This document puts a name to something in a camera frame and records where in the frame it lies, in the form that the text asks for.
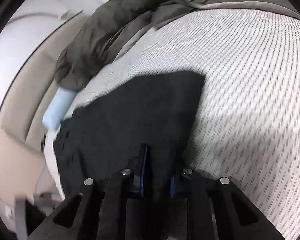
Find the black pants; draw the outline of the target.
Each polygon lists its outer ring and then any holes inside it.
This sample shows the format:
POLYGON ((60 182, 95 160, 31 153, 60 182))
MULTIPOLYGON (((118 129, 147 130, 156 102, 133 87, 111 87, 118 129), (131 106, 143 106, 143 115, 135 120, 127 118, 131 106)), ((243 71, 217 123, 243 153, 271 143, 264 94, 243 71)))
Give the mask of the black pants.
POLYGON ((53 143, 65 195, 87 178, 110 178, 142 144, 150 147, 160 195, 185 151, 204 83, 188 71, 139 76, 74 110, 53 143))

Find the beige padded headboard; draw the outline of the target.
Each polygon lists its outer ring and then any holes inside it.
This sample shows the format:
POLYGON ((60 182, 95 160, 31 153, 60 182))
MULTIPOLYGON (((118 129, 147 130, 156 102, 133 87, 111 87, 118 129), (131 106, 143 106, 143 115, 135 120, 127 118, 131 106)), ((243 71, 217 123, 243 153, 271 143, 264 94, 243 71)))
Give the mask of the beige padded headboard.
POLYGON ((80 12, 50 34, 28 57, 0 106, 0 198, 33 194, 45 159, 42 117, 57 91, 54 71, 63 49, 88 16, 80 12))

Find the white honeycomb mattress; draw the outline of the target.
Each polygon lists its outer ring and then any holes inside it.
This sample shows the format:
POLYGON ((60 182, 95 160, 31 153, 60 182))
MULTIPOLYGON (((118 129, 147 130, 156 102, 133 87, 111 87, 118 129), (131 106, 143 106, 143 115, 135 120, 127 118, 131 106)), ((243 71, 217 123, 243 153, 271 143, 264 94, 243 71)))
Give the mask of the white honeycomb mattress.
POLYGON ((300 239, 300 20, 210 9, 151 28, 77 94, 66 117, 140 75, 206 77, 187 163, 227 176, 285 239, 300 239))

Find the light blue bolster pillow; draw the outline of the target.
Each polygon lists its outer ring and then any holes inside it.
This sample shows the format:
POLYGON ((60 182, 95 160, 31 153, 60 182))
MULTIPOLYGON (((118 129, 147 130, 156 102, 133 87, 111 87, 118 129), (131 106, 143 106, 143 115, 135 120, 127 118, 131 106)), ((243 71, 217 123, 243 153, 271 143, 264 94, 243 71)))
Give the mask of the light blue bolster pillow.
POLYGON ((49 106, 47 107, 42 123, 47 129, 57 130, 77 92, 59 87, 49 106))

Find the dark grey duvet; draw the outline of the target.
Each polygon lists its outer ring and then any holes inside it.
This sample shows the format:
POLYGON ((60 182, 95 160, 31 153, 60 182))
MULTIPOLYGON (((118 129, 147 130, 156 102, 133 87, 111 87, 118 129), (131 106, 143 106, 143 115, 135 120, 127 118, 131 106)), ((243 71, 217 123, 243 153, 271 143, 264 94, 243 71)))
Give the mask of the dark grey duvet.
POLYGON ((55 81, 60 87, 80 91, 150 28, 207 9, 257 9, 300 19, 289 0, 108 0, 60 54, 55 81))

